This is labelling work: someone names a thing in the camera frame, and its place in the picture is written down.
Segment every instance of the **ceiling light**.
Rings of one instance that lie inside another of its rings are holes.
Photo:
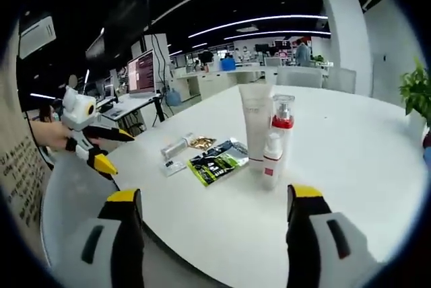
[[[35,94],[35,93],[31,93],[30,96],[34,96],[35,98],[48,98],[50,100],[55,100],[54,97],[52,96],[47,96],[47,95],[41,95],[41,94]]]
[[[248,22],[254,22],[254,21],[261,21],[261,20],[272,20],[272,19],[292,19],[292,18],[300,18],[300,19],[323,19],[326,20],[328,17],[326,15],[302,15],[302,14],[290,14],[290,15],[274,15],[271,17],[257,17],[255,19],[249,19],[249,20],[242,20],[237,22],[232,22],[231,24],[224,24],[223,26],[214,27],[208,30],[204,30],[201,32],[198,32],[196,34],[192,34],[189,36],[189,38],[196,37],[200,34],[205,34],[210,31],[214,31],[217,29],[222,29],[230,26],[235,26],[237,24],[246,24]]]
[[[177,52],[174,52],[174,53],[172,53],[172,54],[169,54],[169,57],[170,56],[174,56],[174,55],[177,55],[177,54],[180,54],[180,53],[182,53],[183,51],[182,50],[180,50],[180,51],[177,51]]]
[[[203,44],[197,44],[196,46],[193,46],[193,47],[191,47],[191,48],[197,48],[197,47],[200,47],[200,46],[205,46],[205,45],[207,45],[208,43],[206,43],[206,42],[204,42]]]
[[[87,83],[87,80],[88,80],[88,75],[90,74],[90,70],[89,69],[87,69],[87,73],[86,73],[86,80],[84,81],[84,84],[86,84]]]
[[[249,36],[258,36],[261,34],[326,34],[331,35],[330,32],[324,32],[324,31],[308,31],[308,30],[286,30],[286,31],[268,31],[268,32],[256,32],[254,34],[241,34],[239,36],[233,36],[233,37],[227,37],[224,38],[224,40],[229,39],[235,39],[235,38],[242,38],[242,37],[249,37]]]

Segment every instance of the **green packet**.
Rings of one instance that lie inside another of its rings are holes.
[[[245,145],[230,138],[187,162],[188,167],[204,186],[233,172],[248,162]]]

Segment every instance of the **white round table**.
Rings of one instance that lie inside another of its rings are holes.
[[[378,260],[408,235],[427,188],[422,148],[398,106],[325,89],[274,86],[296,97],[288,168],[274,191],[247,166],[207,188],[187,168],[169,178],[160,150],[186,133],[246,143],[237,87],[169,118],[109,155],[121,189],[142,190],[143,220],[181,258],[231,287],[286,287],[287,185],[318,188],[368,238]],[[178,158],[201,153],[187,149]]]

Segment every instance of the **cosmetic tube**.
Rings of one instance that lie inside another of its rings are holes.
[[[255,170],[262,170],[263,149],[271,125],[272,85],[239,85],[247,132],[248,162]]]

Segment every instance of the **white bottle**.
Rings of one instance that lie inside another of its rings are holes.
[[[282,157],[283,139],[277,131],[271,129],[263,150],[263,186],[268,190],[273,189],[278,182]]]

